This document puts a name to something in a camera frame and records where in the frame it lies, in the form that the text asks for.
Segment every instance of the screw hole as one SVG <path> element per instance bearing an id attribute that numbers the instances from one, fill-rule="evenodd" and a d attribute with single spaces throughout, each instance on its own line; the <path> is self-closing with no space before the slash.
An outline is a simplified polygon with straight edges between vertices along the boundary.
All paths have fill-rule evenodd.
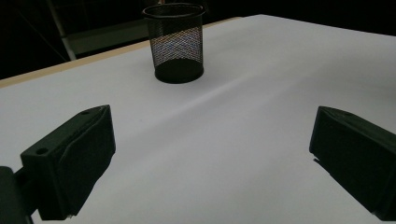
<path id="1" fill-rule="evenodd" d="M 43 155 L 43 154 L 45 154 L 45 153 L 47 153 L 49 150 L 47 149 L 47 148 L 40 148 L 40 149 L 38 149 L 36 152 L 35 152 L 35 154 L 37 154 L 37 155 Z"/>

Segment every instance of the mesh pencil holder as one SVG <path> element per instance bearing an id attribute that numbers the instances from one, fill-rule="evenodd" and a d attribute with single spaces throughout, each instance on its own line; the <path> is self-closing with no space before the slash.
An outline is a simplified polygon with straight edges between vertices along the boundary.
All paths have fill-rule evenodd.
<path id="1" fill-rule="evenodd" d="M 155 77 L 166 83 L 186 83 L 204 73 L 202 15 L 196 4 L 173 3 L 147 7 Z"/>

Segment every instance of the dark background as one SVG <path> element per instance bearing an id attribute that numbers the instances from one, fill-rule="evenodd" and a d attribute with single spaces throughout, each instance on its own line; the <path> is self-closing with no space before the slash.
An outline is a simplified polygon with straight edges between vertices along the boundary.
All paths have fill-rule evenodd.
<path id="1" fill-rule="evenodd" d="M 396 1 L 168 0 L 201 4 L 204 23 L 265 14 L 396 35 Z M 142 19 L 154 0 L 52 0 L 67 34 Z M 69 61 L 46 0 L 0 1 L 0 79 Z"/>

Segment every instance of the table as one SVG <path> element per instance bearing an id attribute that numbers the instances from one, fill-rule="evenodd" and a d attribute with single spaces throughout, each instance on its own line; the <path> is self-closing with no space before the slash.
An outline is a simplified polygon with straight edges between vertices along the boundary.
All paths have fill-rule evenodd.
<path id="1" fill-rule="evenodd" d="M 4 81 L 0 164 L 110 105 L 117 152 L 63 223 L 382 223 L 308 148 L 320 105 L 396 133 L 395 36 L 256 15 L 205 28 L 204 67 L 162 83 L 145 46 Z"/>

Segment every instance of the wooden table edge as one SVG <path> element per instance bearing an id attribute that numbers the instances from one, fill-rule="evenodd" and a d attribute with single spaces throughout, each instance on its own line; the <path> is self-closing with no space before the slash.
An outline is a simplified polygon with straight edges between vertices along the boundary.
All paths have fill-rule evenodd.
<path id="1" fill-rule="evenodd" d="M 222 20 L 222 21 L 215 21 L 209 24 L 204 25 L 204 28 L 216 25 L 216 24 L 220 24 L 226 21 L 232 21 L 235 19 L 239 19 L 240 17 L 232 17 L 226 20 Z M 142 49 L 144 47 L 148 47 L 149 46 L 149 41 L 143 41 L 143 42 L 139 42 L 136 44 L 132 44 L 126 47 L 122 47 L 122 48 L 118 48 L 118 49 L 112 49 L 103 53 L 98 53 L 98 54 L 94 54 L 92 56 L 88 56 L 85 58 L 81 58 L 78 60 L 74 60 L 71 62 L 67 62 L 67 63 L 60 63 L 60 64 L 56 64 L 53 65 L 51 67 L 46 67 L 43 69 L 39 69 L 39 70 L 35 70 L 33 72 L 29 72 L 29 73 L 25 73 L 25 74 L 21 74 L 21 75 L 16 75 L 15 77 L 8 77 L 8 78 L 4 78 L 0 80 L 0 88 L 4 88 L 7 86 L 11 86 L 11 85 L 15 85 L 18 83 L 22 83 L 24 81 L 28 81 L 28 80 L 32 80 L 35 78 L 39 78 L 39 77 L 44 77 L 50 74 L 54 74 L 57 72 L 62 72 L 64 70 L 70 69 L 70 68 L 74 68 L 74 67 L 78 67 L 78 66 L 82 66 L 84 64 L 87 63 L 94 63 L 106 58 L 110 58 L 116 55 L 120 55 L 122 53 L 126 53 L 126 52 L 130 52 L 133 50 L 137 50 L 137 49 Z"/>

